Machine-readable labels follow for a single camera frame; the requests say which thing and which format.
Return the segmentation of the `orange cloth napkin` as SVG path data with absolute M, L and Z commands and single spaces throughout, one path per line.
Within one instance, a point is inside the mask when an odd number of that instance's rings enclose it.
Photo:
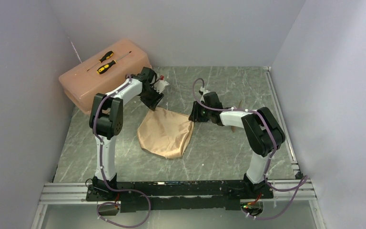
M 138 127 L 140 147 L 167 159 L 183 156 L 191 140 L 194 122 L 189 116 L 157 107 L 149 110 Z

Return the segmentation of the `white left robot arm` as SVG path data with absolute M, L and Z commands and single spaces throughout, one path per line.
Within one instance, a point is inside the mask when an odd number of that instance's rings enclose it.
M 134 97 L 149 109 L 154 110 L 164 97 L 163 91 L 169 83 L 148 67 L 139 74 L 127 75 L 117 88 L 105 94 L 94 96 L 89 126 L 97 146 L 97 167 L 92 185 L 99 188 L 105 200 L 112 200 L 118 194 L 115 168 L 115 145 L 117 135 L 123 128 L 123 107 Z

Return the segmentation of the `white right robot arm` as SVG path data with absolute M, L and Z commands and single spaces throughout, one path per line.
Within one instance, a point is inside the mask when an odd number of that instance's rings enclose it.
M 271 153 L 280 148 L 285 142 L 285 134 L 267 107 L 256 112 L 241 108 L 224 108 L 216 92 L 201 89 L 200 101 L 193 102 L 189 120 L 193 122 L 208 122 L 218 126 L 242 128 L 252 150 L 250 166 L 246 172 L 249 182 L 244 184 L 244 193 L 249 198 L 255 198 L 262 192 L 261 182 L 266 176 L 266 165 Z

